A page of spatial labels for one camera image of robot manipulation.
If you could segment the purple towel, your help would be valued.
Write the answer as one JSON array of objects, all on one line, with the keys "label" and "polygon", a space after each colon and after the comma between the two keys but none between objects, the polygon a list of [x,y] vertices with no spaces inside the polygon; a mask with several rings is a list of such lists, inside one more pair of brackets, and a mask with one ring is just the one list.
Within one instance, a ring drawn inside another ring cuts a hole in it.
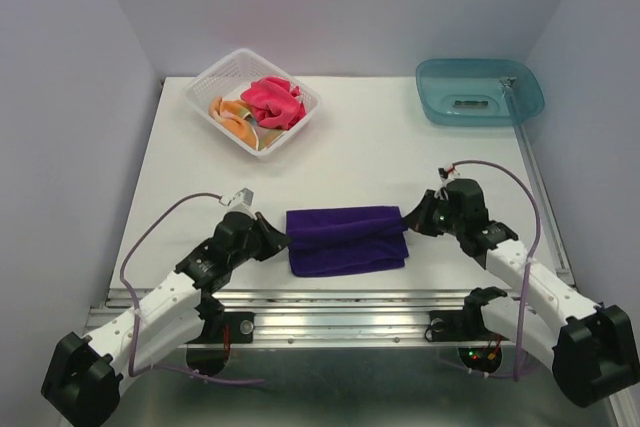
[{"label": "purple towel", "polygon": [[323,278],[402,268],[409,257],[406,230],[396,206],[289,210],[291,272]]}]

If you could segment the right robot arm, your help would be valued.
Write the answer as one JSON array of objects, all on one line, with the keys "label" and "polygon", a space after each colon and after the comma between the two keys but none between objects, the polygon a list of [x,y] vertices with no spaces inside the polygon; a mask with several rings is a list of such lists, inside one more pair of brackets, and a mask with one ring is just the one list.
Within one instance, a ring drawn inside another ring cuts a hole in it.
[{"label": "right robot arm", "polygon": [[544,365],[565,397],[590,406],[639,381],[639,355],[629,316],[581,295],[530,257],[517,234],[490,219],[480,185],[456,179],[428,190],[405,216],[412,231],[451,235],[484,270],[519,290],[475,288],[459,310],[433,310],[431,342],[485,341],[500,336]]}]

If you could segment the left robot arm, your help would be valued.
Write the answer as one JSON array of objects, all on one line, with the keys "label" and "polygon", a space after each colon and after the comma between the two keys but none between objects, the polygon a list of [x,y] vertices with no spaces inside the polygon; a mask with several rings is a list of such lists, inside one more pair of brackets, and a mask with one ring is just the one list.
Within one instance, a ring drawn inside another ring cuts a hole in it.
[{"label": "left robot arm", "polygon": [[291,239],[261,213],[229,211],[213,235],[198,244],[167,277],[111,322],[56,344],[42,396],[72,426],[101,426],[142,374],[162,369],[162,359],[198,338],[215,339],[222,304],[213,295],[247,261],[264,261]]}]

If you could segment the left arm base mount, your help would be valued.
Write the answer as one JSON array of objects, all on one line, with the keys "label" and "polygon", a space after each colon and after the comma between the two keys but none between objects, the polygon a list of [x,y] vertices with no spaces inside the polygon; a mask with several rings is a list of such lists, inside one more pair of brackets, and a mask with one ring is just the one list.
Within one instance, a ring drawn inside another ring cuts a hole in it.
[{"label": "left arm base mount", "polygon": [[214,297],[203,298],[196,311],[204,324],[199,335],[189,344],[233,345],[253,342],[254,312],[230,311]]}]

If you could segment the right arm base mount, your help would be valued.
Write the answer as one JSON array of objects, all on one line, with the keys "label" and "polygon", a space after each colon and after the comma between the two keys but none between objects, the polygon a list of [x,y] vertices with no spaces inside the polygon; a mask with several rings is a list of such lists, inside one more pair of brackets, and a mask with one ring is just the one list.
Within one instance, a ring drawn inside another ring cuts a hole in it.
[{"label": "right arm base mount", "polygon": [[459,309],[430,310],[429,323],[424,331],[427,342],[471,342],[489,341],[499,335],[505,337],[502,331],[487,328],[488,324],[482,314],[483,307],[497,308],[499,302],[515,310],[508,314],[507,319],[516,321],[519,302],[510,297],[506,291],[498,287],[475,288],[465,298]]}]

